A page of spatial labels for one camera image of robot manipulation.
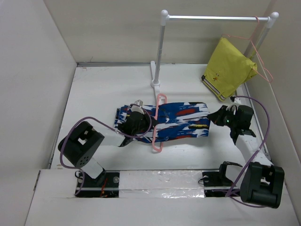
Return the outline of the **blue white red patterned trousers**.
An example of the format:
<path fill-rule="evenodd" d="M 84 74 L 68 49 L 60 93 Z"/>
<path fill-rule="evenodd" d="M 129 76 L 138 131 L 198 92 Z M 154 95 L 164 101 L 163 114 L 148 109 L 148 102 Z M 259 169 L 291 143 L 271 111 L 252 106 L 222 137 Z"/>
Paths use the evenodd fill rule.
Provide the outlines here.
<path fill-rule="evenodd" d="M 147 134 L 140 138 L 126 137 L 122 146 L 133 140 L 150 144 L 153 139 L 153 128 L 156 124 L 155 142 L 165 142 L 189 137 L 207 137 L 210 120 L 209 109 L 203 102 L 173 102 L 158 107 L 158 118 L 154 119 L 156 107 L 144 105 L 143 108 L 152 117 L 152 127 Z"/>

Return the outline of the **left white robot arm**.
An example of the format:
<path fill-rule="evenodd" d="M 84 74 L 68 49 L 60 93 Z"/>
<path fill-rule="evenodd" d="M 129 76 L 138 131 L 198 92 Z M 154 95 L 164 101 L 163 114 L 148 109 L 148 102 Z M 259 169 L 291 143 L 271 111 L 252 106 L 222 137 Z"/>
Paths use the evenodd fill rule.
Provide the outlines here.
<path fill-rule="evenodd" d="M 93 158 L 100 146 L 125 147 L 134 139 L 142 138 L 157 121 L 148 113 L 132 112 L 116 129 L 95 129 L 87 120 L 77 124 L 68 139 L 64 138 L 58 150 L 77 169 L 79 177 L 93 186 L 101 186 L 106 170 Z"/>

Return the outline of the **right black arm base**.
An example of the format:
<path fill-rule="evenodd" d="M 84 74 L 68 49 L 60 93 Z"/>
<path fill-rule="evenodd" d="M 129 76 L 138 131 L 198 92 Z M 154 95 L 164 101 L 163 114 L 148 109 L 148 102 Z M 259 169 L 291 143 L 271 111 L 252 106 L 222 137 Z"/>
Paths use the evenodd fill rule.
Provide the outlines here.
<path fill-rule="evenodd" d="M 202 171 L 198 184 L 203 186 L 205 197 L 224 197 L 241 168 L 239 163 L 224 161 L 219 169 Z"/>

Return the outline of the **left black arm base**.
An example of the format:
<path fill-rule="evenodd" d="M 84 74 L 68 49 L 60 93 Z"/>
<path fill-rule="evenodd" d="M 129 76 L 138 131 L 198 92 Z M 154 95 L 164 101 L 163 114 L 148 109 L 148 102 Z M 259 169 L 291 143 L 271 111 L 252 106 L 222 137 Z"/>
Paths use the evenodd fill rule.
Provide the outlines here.
<path fill-rule="evenodd" d="M 91 178 L 83 172 L 76 171 L 77 178 L 75 196 L 79 198 L 118 198 L 119 197 L 119 171 L 104 171 L 97 178 Z"/>

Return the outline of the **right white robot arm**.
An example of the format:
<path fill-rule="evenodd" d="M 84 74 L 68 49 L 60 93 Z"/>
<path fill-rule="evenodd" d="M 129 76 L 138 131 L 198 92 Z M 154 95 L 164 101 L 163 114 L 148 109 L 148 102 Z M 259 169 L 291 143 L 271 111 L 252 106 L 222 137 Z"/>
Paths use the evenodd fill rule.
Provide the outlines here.
<path fill-rule="evenodd" d="M 230 137 L 246 161 L 243 172 L 238 175 L 238 181 L 233 182 L 239 186 L 242 202 L 278 208 L 285 172 L 281 167 L 274 166 L 261 152 L 256 135 L 250 129 L 253 109 L 239 104 L 223 105 L 207 117 L 217 126 L 230 128 Z"/>

